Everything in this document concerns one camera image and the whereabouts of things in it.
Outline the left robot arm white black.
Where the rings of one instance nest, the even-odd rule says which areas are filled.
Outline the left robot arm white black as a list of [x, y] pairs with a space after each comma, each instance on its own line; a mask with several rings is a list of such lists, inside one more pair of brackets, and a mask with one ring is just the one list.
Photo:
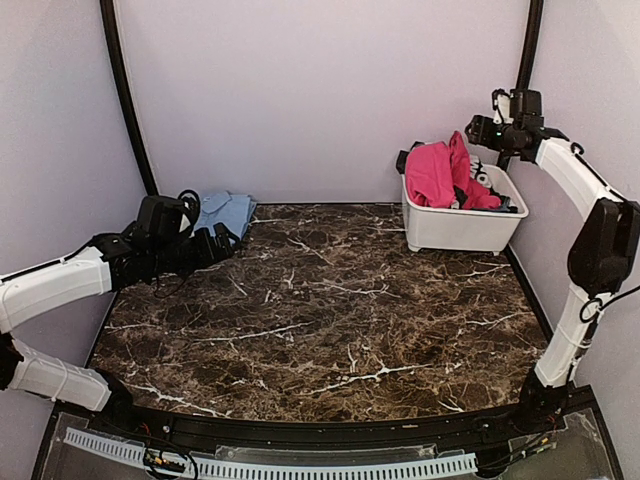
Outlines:
[[68, 257], [7, 275], [1, 280], [1, 387], [100, 412], [120, 436], [141, 427], [128, 390], [111, 374], [44, 354], [12, 332], [50, 310], [92, 296], [151, 284], [161, 276], [188, 278], [232, 257], [238, 237], [222, 223], [212, 230], [179, 233], [158, 243], [99, 234]]

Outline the pink trousers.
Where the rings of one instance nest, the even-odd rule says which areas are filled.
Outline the pink trousers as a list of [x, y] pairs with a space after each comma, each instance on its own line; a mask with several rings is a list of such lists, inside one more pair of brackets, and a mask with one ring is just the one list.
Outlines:
[[502, 205], [498, 195], [471, 177], [471, 157], [459, 131], [448, 142], [414, 146], [404, 175], [408, 198], [420, 207], [498, 210]]

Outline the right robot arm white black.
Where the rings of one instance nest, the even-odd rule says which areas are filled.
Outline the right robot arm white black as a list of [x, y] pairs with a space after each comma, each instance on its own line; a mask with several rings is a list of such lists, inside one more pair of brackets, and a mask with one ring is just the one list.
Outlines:
[[639, 245], [639, 205], [618, 193], [584, 159], [582, 146], [556, 129], [497, 124], [476, 115], [465, 134], [472, 144], [537, 165], [562, 188], [583, 220], [567, 257], [570, 285], [561, 318], [508, 418], [517, 432], [530, 434], [565, 408], [570, 383], [605, 308], [625, 296], [621, 287]]

